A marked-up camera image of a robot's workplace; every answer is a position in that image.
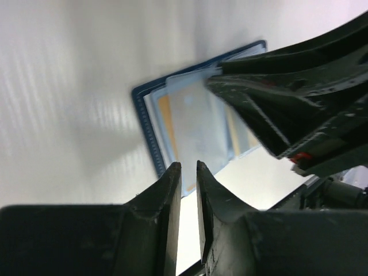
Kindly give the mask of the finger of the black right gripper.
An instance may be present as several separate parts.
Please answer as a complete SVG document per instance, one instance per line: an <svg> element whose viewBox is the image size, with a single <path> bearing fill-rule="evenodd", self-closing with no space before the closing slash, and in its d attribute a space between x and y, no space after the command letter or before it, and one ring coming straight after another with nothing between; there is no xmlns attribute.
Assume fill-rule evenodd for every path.
<svg viewBox="0 0 368 276"><path fill-rule="evenodd" d="M328 94L367 82L367 13L313 39L223 62L217 83L279 95Z"/></svg>

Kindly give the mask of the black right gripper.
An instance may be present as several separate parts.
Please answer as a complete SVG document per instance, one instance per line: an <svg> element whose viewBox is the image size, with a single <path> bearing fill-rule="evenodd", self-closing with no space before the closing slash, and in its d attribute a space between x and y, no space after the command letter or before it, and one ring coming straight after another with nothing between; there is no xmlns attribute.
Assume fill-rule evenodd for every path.
<svg viewBox="0 0 368 276"><path fill-rule="evenodd" d="M206 85L269 153L290 159L304 175L367 164L367 82L320 94L323 76L301 71L221 74Z"/></svg>

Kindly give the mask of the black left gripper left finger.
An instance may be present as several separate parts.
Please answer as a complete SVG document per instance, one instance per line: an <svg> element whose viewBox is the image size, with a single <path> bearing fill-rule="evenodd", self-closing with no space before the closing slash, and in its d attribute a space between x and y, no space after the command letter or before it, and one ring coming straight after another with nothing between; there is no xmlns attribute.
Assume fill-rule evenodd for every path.
<svg viewBox="0 0 368 276"><path fill-rule="evenodd" d="M174 275L181 165L122 205L1 209L2 275Z"/></svg>

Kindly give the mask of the silver credit card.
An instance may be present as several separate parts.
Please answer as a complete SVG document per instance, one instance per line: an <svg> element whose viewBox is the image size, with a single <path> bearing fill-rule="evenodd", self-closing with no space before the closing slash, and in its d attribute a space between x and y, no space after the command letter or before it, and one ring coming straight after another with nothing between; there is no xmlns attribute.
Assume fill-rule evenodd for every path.
<svg viewBox="0 0 368 276"><path fill-rule="evenodd" d="M218 74L218 69L196 70L166 81L177 159L190 173L200 160L215 174L231 157L224 104L205 84L209 77Z"/></svg>

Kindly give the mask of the blue leather card holder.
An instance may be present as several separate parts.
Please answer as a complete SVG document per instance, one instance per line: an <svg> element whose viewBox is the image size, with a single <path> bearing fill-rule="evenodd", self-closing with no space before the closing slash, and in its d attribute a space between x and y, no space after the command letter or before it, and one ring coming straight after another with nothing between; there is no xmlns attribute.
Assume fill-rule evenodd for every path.
<svg viewBox="0 0 368 276"><path fill-rule="evenodd" d="M161 177L171 163L180 162L183 197L196 189L198 160L216 174L230 161L258 148L244 122L206 88L205 81L221 74L221 62L266 51L266 41L258 40L132 90L156 173Z"/></svg>

